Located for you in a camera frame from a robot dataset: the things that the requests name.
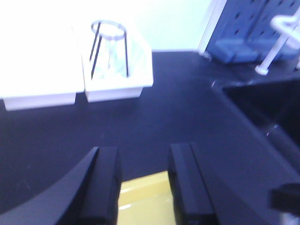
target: blue pegboard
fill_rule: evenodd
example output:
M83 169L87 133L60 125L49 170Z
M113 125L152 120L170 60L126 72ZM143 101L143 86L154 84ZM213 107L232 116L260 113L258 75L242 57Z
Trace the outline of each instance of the blue pegboard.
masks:
M300 0L227 0L206 50L224 63L262 61L279 37L271 19L293 15L299 6ZM284 46L275 60L298 53Z

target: sink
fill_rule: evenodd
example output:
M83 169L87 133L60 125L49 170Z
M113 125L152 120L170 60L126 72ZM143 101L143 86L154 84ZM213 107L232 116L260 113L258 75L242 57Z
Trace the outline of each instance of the sink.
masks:
M229 86L223 92L300 173L300 80Z

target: black countertop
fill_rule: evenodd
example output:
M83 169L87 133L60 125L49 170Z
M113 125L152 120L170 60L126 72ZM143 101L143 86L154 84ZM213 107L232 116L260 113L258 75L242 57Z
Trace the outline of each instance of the black countertop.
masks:
M299 176L220 87L289 79L299 75L294 65L275 63L260 76L255 64L223 65L195 52L154 53L154 85L137 99L88 104L81 93L75 105L15 112L1 102L0 212L46 189L94 146L119 147L124 180L130 180L166 170L170 144L185 142L200 149L197 160L218 209L228 207L219 201L223 185L266 207L267 196L259 199L266 188ZM262 191L254 191L257 184Z

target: black plastic part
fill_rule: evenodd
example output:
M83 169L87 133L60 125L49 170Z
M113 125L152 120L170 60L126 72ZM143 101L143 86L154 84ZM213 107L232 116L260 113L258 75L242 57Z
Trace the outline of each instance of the black plastic part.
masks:
M81 225L114 225L122 182L117 148L100 148L79 217Z
M74 225L96 160L93 148L71 171L48 189L0 215L1 225Z
M271 19L293 15L299 5L299 0L227 0L206 50L223 63L262 61L280 35ZM274 60L290 60L298 53L284 45Z
M300 184L281 185L270 192L270 207L300 217Z
M189 144L173 144L168 175L178 225L217 225L214 209Z
M270 165L273 158L266 148L259 155L257 149L230 151L235 144L227 142L226 146L220 146L221 150L213 157L209 156L213 148L207 145L198 148L195 143L191 144L220 224L279 225L278 213L268 207L268 192L290 179L289 173L283 176L280 166L273 162Z

